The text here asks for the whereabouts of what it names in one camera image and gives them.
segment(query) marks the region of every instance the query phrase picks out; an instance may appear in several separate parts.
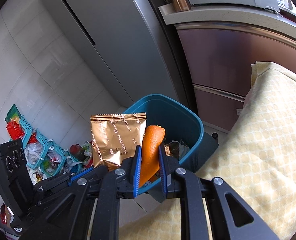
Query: plastic bag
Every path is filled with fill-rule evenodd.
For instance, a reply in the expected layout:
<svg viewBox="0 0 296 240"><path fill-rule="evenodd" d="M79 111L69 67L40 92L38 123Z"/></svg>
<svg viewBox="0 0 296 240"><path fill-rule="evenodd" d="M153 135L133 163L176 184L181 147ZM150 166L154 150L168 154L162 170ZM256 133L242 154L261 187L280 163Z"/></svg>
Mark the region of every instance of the plastic bag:
<svg viewBox="0 0 296 240"><path fill-rule="evenodd" d="M16 121L10 121L7 124L7 130L12 140L22 139L25 135L24 130Z"/></svg>
<svg viewBox="0 0 296 240"><path fill-rule="evenodd" d="M43 160L41 158L42 151L43 145L38 141L36 143L27 144L25 148L27 162L31 165L35 165L39 159Z"/></svg>
<svg viewBox="0 0 296 240"><path fill-rule="evenodd" d="M85 142L81 148L84 149L84 155L89 156L92 158L92 145L90 142Z"/></svg>
<svg viewBox="0 0 296 240"><path fill-rule="evenodd" d="M29 172L30 179L32 181L32 184L35 185L39 181L43 180L43 173L39 171L38 169L33 170L27 166L27 170Z"/></svg>
<svg viewBox="0 0 296 240"><path fill-rule="evenodd" d="M89 168L93 164L92 157L86 157L86 159L82 162L82 165Z"/></svg>
<svg viewBox="0 0 296 240"><path fill-rule="evenodd" d="M186 143L181 139L180 142L178 143L179 146L179 160L181 160L188 151L190 151L190 148L186 145Z"/></svg>
<svg viewBox="0 0 296 240"><path fill-rule="evenodd" d="M62 161L62 156L54 150L49 150L48 156L55 163L61 163Z"/></svg>
<svg viewBox="0 0 296 240"><path fill-rule="evenodd" d="M34 132L34 133L30 136L29 141L28 141L28 144L30 144L30 143L36 143L36 142L38 141L36 136L37 136L37 133Z"/></svg>
<svg viewBox="0 0 296 240"><path fill-rule="evenodd" d="M82 162L75 162L70 156L68 156L63 166L63 171L70 172L74 166L80 163Z"/></svg>
<svg viewBox="0 0 296 240"><path fill-rule="evenodd" d="M53 173L57 170L59 163L47 158L41 163L41 165L43 166L44 171L46 171L50 176L52 176Z"/></svg>

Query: cabinet drawer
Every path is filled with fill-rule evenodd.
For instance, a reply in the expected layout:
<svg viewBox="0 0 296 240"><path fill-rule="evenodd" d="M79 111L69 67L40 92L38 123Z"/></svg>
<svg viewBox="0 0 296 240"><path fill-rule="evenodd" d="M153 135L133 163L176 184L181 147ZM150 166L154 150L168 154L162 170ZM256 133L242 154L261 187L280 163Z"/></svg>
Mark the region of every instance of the cabinet drawer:
<svg viewBox="0 0 296 240"><path fill-rule="evenodd" d="M216 29L178 30L178 34L194 84L246 96L250 65L256 61L275 62L296 73L296 49L267 37Z"/></svg>
<svg viewBox="0 0 296 240"><path fill-rule="evenodd" d="M198 114L202 121L230 131L238 119L243 102L195 89Z"/></svg>

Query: white tile wall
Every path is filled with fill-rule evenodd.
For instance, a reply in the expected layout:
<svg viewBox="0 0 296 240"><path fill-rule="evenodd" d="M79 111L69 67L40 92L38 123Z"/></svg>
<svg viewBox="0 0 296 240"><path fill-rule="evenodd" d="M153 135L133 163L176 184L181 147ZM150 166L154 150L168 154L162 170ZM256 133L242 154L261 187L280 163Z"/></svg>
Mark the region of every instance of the white tile wall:
<svg viewBox="0 0 296 240"><path fill-rule="evenodd" d="M13 104L64 148L91 139L91 114L122 109L41 0L8 0L0 11L0 144L9 140L4 118Z"/></svg>
<svg viewBox="0 0 296 240"><path fill-rule="evenodd" d="M46 137L61 142L78 118L78 113L54 94L43 105L32 126L38 127Z"/></svg>
<svg viewBox="0 0 296 240"><path fill-rule="evenodd" d="M64 149L69 149L72 144L79 143L82 145L85 141L91 141L92 136L90 129L90 124L80 116L59 143L60 146Z"/></svg>
<svg viewBox="0 0 296 240"><path fill-rule="evenodd" d="M12 36L15 36L45 7L41 0L7 0L1 9L1 14Z"/></svg>
<svg viewBox="0 0 296 240"><path fill-rule="evenodd" d="M58 85L81 63L82 58L65 35L61 35L41 51L31 64L42 78L56 90Z"/></svg>
<svg viewBox="0 0 296 240"><path fill-rule="evenodd" d="M93 74L85 62L77 66L59 85L55 91L78 114L82 114L91 102L104 90L104 86ZM107 102L107 106L115 106L115 100Z"/></svg>
<svg viewBox="0 0 296 240"><path fill-rule="evenodd" d="M45 10L27 23L13 36L13 39L31 63L60 35L62 35L61 29Z"/></svg>
<svg viewBox="0 0 296 240"><path fill-rule="evenodd" d="M81 116L90 122L93 114L113 114L120 108L120 105L113 99L107 90L103 90L83 111Z"/></svg>

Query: yellow fabric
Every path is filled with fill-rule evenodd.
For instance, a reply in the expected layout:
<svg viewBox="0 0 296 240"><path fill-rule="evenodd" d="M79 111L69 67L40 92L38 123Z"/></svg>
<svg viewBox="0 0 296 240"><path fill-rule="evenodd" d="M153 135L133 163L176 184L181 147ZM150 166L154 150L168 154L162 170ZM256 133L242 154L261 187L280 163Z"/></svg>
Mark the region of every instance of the yellow fabric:
<svg viewBox="0 0 296 240"><path fill-rule="evenodd" d="M296 74L252 65L253 87L227 140L196 173L222 177L280 240L296 232ZM119 230L119 239L180 239L180 205L166 200Z"/></svg>

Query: gold foil packet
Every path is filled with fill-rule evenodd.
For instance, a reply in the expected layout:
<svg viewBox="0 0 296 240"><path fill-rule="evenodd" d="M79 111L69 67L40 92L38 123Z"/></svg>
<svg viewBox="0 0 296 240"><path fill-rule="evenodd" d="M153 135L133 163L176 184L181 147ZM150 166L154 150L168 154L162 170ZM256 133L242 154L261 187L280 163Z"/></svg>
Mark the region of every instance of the gold foil packet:
<svg viewBox="0 0 296 240"><path fill-rule="evenodd" d="M165 152L166 155L175 157L177 160L179 160L179 143L174 141L171 143L168 143L165 145Z"/></svg>
<svg viewBox="0 0 296 240"><path fill-rule="evenodd" d="M146 120L146 113L92 115L93 166L104 164L114 170L124 159L133 157L136 146L142 145Z"/></svg>

